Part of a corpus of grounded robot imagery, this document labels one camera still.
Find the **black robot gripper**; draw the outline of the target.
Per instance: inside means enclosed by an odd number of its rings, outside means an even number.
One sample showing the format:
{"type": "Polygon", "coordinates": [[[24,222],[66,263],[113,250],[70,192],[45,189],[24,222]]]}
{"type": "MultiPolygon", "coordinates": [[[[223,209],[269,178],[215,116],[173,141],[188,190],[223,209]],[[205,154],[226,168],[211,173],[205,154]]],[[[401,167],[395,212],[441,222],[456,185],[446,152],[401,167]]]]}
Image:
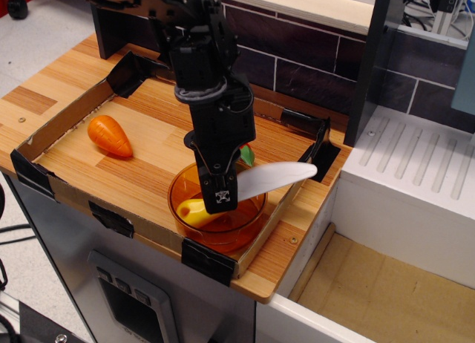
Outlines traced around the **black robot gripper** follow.
{"type": "Polygon", "coordinates": [[[206,211],[217,214],[235,210],[237,174],[228,172],[238,149],[256,137],[249,81],[244,75],[229,75],[212,88],[184,89],[183,101],[189,105],[193,125],[184,143],[194,151],[197,164],[208,172],[199,173],[206,211]]]}

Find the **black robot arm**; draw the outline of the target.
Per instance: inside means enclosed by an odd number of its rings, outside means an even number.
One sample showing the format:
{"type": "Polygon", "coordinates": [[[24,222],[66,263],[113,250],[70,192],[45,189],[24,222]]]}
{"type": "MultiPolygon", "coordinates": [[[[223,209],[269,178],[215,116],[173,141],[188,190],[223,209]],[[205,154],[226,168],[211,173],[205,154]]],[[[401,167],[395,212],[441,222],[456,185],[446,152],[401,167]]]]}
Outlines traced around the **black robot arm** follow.
{"type": "Polygon", "coordinates": [[[86,1],[153,24],[160,61],[174,75],[174,95],[189,106],[193,129],[184,143],[194,152],[206,210],[236,209],[240,147],[255,139],[254,95],[247,78],[232,70],[237,37],[221,0],[86,1]]]}

